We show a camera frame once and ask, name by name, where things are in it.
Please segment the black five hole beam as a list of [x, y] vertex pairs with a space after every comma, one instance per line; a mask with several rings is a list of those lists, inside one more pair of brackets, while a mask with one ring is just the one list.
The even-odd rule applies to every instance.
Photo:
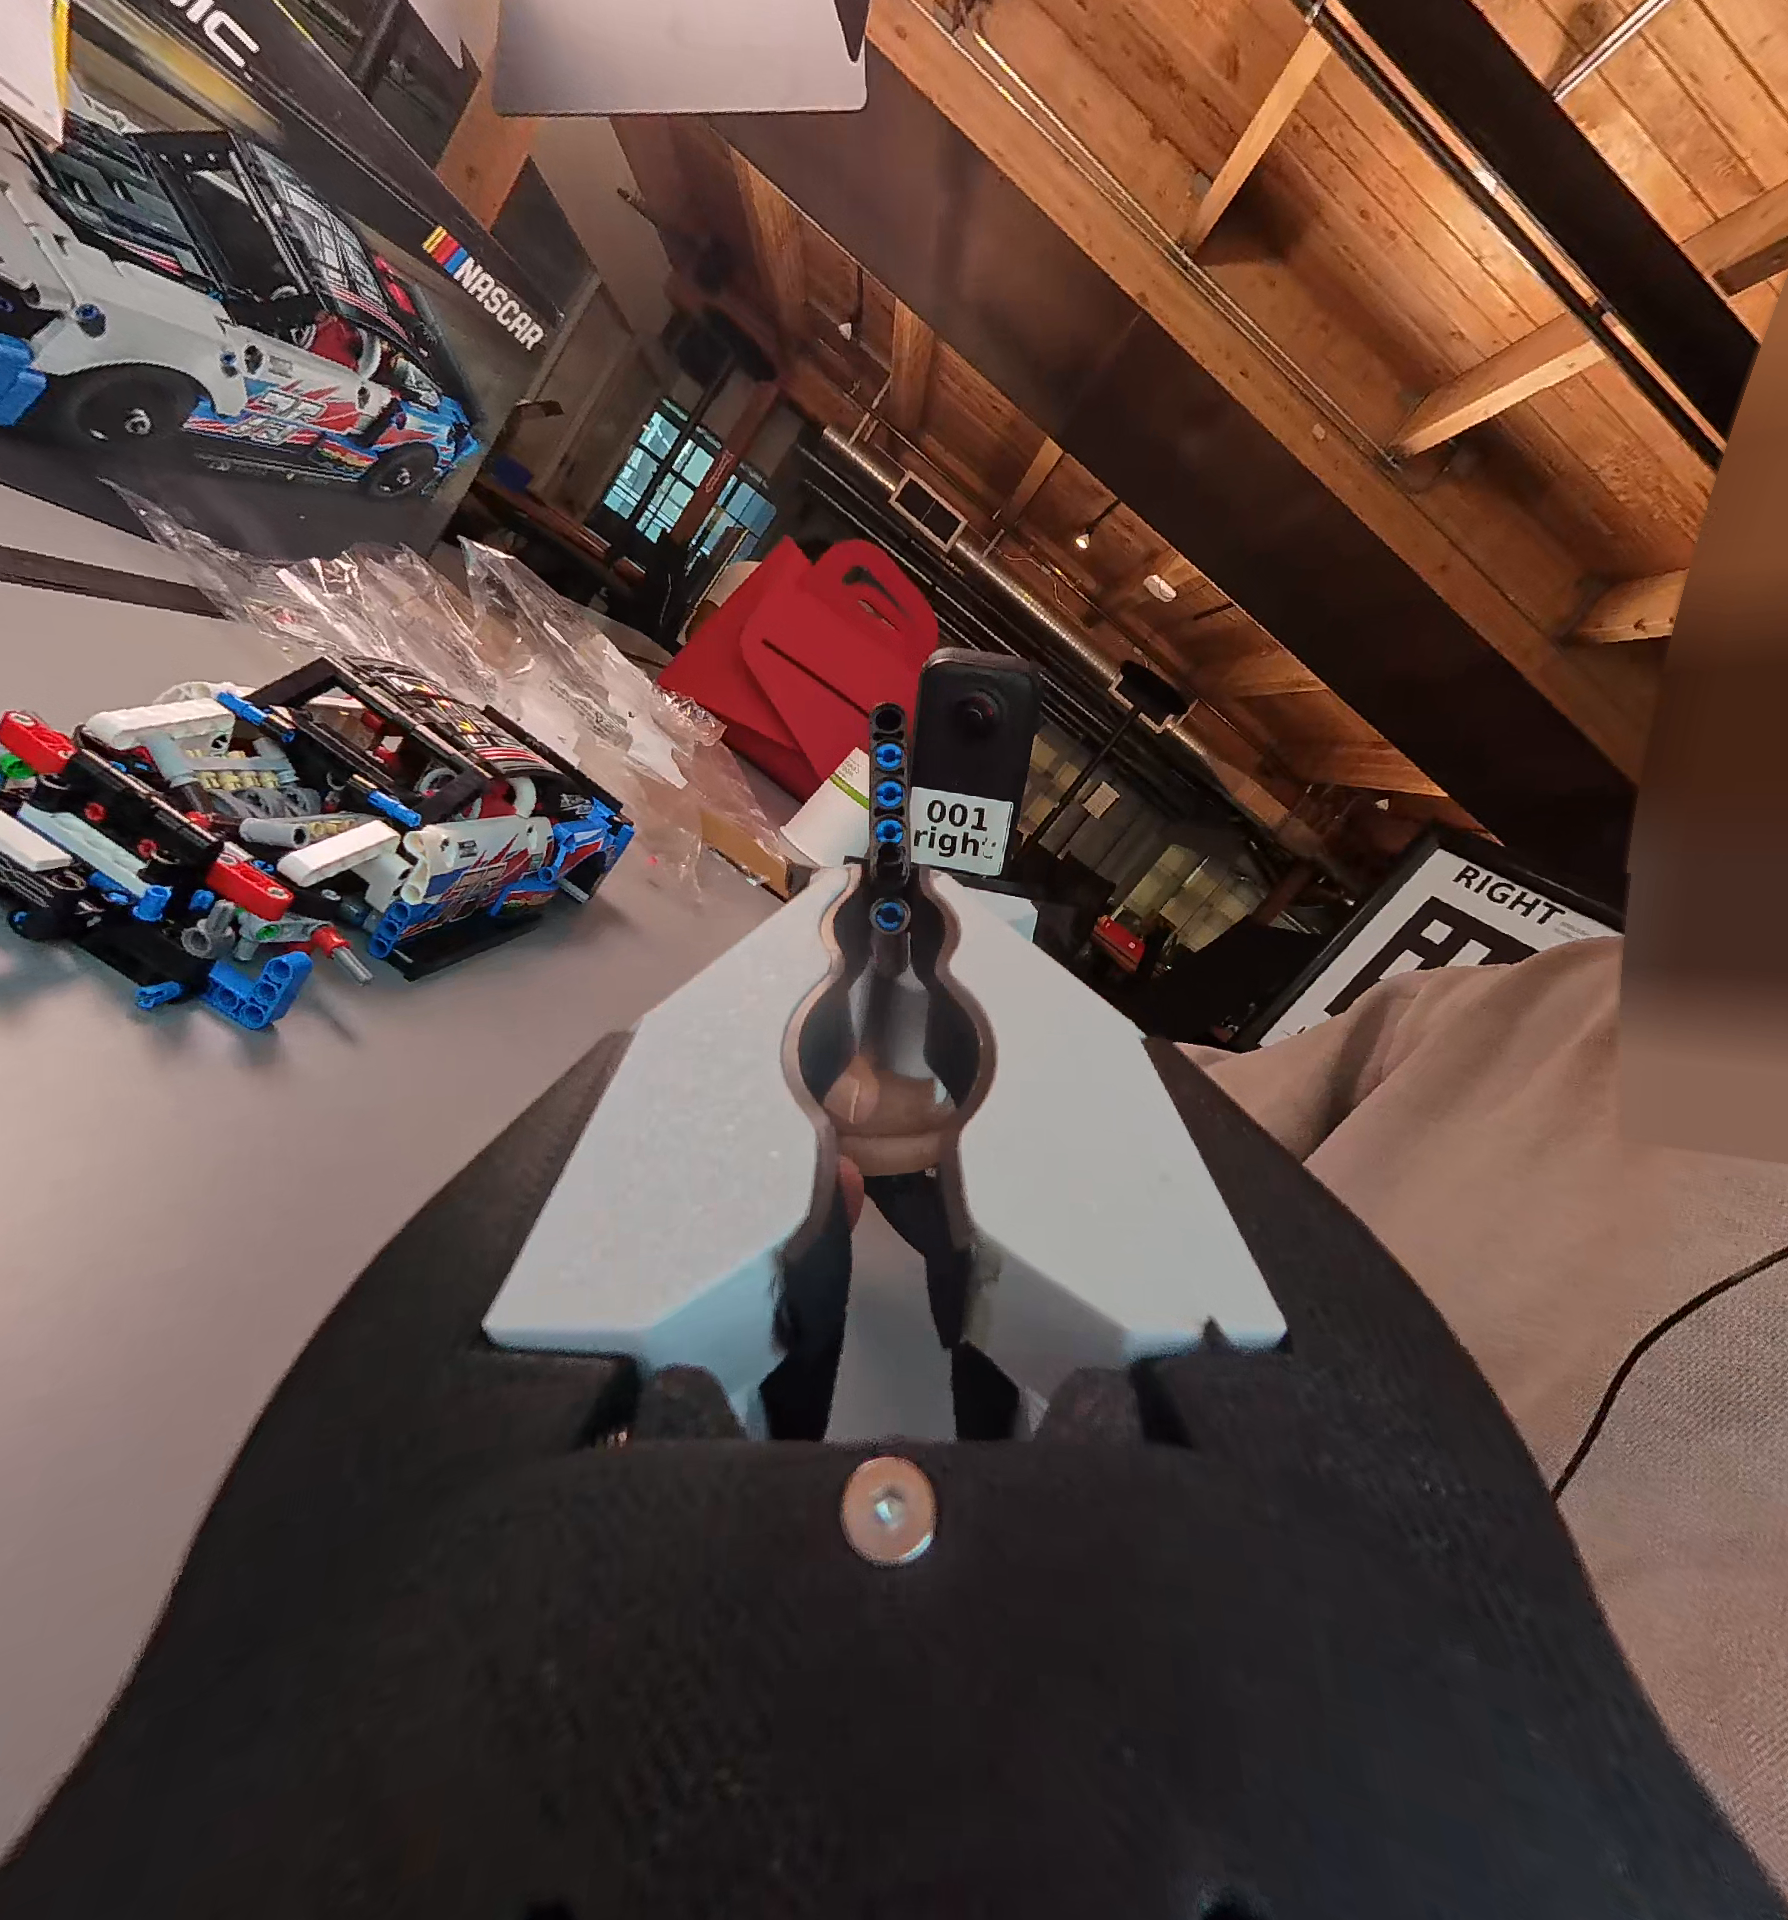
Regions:
[[883, 951], [906, 941], [913, 919], [913, 863], [908, 830], [910, 739], [908, 713], [889, 701], [870, 713], [870, 833], [864, 884], [870, 891], [867, 925]]

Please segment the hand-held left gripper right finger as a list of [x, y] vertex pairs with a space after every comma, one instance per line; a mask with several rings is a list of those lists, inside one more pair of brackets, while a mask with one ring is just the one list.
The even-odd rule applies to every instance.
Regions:
[[970, 1229], [966, 1340], [1041, 1422], [1081, 1372], [1283, 1344], [1288, 1323], [1140, 1027], [1004, 920], [931, 882], [929, 1066]]

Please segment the black toy car set box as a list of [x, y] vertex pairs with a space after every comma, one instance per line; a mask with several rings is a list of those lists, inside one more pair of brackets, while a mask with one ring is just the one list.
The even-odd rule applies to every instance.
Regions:
[[0, 481], [271, 558], [430, 550], [594, 268], [442, 161], [452, 3], [0, 1]]

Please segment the grey desk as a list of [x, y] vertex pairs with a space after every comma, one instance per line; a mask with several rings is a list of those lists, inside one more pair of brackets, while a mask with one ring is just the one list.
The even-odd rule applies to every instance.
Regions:
[[773, 912], [704, 857], [272, 1032], [145, 1013], [0, 909], [0, 1853], [152, 1628], [263, 1404], [378, 1250], [604, 1033]]

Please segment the person's right forearm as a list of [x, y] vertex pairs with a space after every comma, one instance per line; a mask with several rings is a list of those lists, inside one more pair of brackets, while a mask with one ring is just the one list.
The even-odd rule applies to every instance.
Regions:
[[1297, 1035], [1187, 1055], [1371, 1226], [1519, 1210], [1621, 1163], [1621, 958], [1608, 937], [1402, 971]]

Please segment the person's right hand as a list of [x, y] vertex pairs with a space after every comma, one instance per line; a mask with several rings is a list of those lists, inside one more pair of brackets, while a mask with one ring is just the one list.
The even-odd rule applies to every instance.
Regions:
[[824, 1096], [838, 1145], [838, 1184], [855, 1219], [870, 1180], [931, 1172], [950, 1141], [957, 1107], [931, 1074], [889, 1073], [855, 1060]]

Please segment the black sweatshirt drawstring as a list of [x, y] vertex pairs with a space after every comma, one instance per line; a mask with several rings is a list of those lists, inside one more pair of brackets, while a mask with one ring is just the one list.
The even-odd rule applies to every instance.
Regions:
[[1582, 1428], [1580, 1438], [1576, 1439], [1572, 1453], [1567, 1453], [1567, 1457], [1563, 1458], [1560, 1470], [1556, 1473], [1556, 1477], [1554, 1477], [1554, 1480], [1551, 1480], [1551, 1485], [1550, 1485], [1550, 1493], [1551, 1493], [1551, 1499], [1554, 1499], [1556, 1503], [1561, 1501], [1563, 1493], [1567, 1491], [1567, 1486], [1572, 1485], [1572, 1480], [1579, 1477], [1579, 1473], [1582, 1470], [1582, 1466], [1584, 1466], [1586, 1461], [1590, 1458], [1590, 1454], [1593, 1454], [1593, 1450], [1594, 1450], [1594, 1445], [1596, 1445], [1600, 1433], [1605, 1431], [1605, 1428], [1608, 1428], [1608, 1423], [1610, 1423], [1610, 1419], [1612, 1419], [1612, 1415], [1613, 1415], [1613, 1411], [1616, 1411], [1616, 1407], [1617, 1407], [1617, 1402], [1620, 1402], [1620, 1399], [1621, 1399], [1621, 1394], [1624, 1394], [1627, 1382], [1629, 1382], [1631, 1375], [1641, 1369], [1641, 1365], [1645, 1363], [1645, 1359], [1647, 1359], [1670, 1332], [1676, 1332], [1676, 1330], [1681, 1329], [1686, 1323], [1689, 1323], [1692, 1318], [1696, 1318], [1701, 1309], [1705, 1309], [1708, 1306], [1720, 1301], [1726, 1293], [1735, 1291], [1736, 1287], [1741, 1287], [1741, 1286], [1746, 1286], [1746, 1283], [1749, 1283], [1749, 1280], [1756, 1280], [1756, 1279], [1760, 1279], [1762, 1274], [1766, 1274], [1766, 1273], [1769, 1273], [1769, 1271], [1783, 1267], [1784, 1263], [1788, 1263], [1788, 1242], [1784, 1242], [1784, 1243], [1781, 1243], [1777, 1250], [1772, 1250], [1772, 1252], [1767, 1252], [1767, 1254], [1762, 1254], [1762, 1256], [1758, 1256], [1756, 1261], [1749, 1261], [1748, 1265], [1743, 1265], [1743, 1267], [1738, 1267], [1738, 1269], [1726, 1273], [1722, 1279], [1718, 1279], [1718, 1280], [1715, 1280], [1715, 1283], [1708, 1283], [1708, 1286], [1701, 1287], [1697, 1293], [1694, 1293], [1688, 1301], [1679, 1304], [1678, 1308], [1673, 1308], [1673, 1309], [1668, 1309], [1664, 1316], [1661, 1316], [1648, 1330], [1645, 1330], [1645, 1332], [1635, 1339], [1635, 1342], [1633, 1342], [1633, 1344], [1625, 1351], [1625, 1356], [1620, 1359], [1620, 1363], [1617, 1363], [1613, 1375], [1610, 1378], [1608, 1386], [1602, 1389], [1600, 1399], [1596, 1400], [1596, 1404], [1593, 1404], [1590, 1415], [1588, 1415], [1588, 1419], [1586, 1419], [1586, 1423], [1584, 1423], [1584, 1428]]

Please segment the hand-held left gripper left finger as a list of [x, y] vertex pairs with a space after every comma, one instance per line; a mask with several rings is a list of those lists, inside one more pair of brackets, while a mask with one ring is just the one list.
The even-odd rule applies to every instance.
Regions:
[[762, 1431], [784, 1256], [824, 1174], [790, 1035], [850, 882], [814, 876], [635, 1024], [485, 1311], [493, 1344], [707, 1372]]

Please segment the black light stand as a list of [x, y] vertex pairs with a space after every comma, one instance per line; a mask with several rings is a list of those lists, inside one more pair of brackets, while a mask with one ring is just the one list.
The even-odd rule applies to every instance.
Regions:
[[1081, 807], [1111, 804], [1107, 793], [1160, 805], [1172, 800], [1172, 789], [1185, 777], [1172, 765], [1166, 739], [1194, 701], [1157, 668], [1130, 657], [1114, 669], [1111, 704], [1112, 713], [1088, 765], [1091, 778], [1079, 789]]

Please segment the black white printed sign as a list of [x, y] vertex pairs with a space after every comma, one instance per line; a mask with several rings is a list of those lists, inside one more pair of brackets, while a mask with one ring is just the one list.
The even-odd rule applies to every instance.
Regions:
[[1617, 937], [1624, 906], [1475, 830], [1426, 827], [1305, 969], [1236, 1029], [1234, 1046], [1309, 1032], [1405, 971], [1507, 966]]

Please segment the studio light panel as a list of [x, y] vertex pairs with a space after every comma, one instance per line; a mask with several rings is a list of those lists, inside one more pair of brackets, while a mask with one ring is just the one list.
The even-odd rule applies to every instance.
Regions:
[[848, 113], [867, 101], [867, 1], [510, 1], [510, 117]]

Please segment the white paper cup green band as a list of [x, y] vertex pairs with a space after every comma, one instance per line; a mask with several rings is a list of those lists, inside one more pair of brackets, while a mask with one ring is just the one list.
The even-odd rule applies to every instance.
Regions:
[[865, 859], [873, 832], [875, 784], [873, 753], [852, 751], [786, 823], [784, 840], [793, 860], [824, 868]]

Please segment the red felt bag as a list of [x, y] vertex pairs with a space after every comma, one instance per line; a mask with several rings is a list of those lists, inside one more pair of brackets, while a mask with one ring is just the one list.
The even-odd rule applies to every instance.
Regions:
[[660, 675], [724, 742], [800, 800], [870, 743], [871, 713], [913, 702], [939, 643], [931, 602], [865, 539], [809, 555], [777, 544]]

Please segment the black flat strip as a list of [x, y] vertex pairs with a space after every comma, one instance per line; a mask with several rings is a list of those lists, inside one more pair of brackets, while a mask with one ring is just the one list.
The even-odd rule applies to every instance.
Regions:
[[84, 598], [107, 606], [154, 612], [180, 612], [199, 618], [226, 618], [210, 598], [190, 585], [87, 560], [49, 555], [0, 544], [0, 582], [58, 594]]

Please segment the partly built toy brick car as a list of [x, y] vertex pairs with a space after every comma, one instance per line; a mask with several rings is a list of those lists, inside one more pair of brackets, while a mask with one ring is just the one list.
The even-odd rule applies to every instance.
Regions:
[[635, 833], [519, 721], [414, 666], [317, 657], [71, 728], [0, 717], [0, 910], [141, 1009], [265, 1032], [317, 963], [444, 971], [586, 905]]

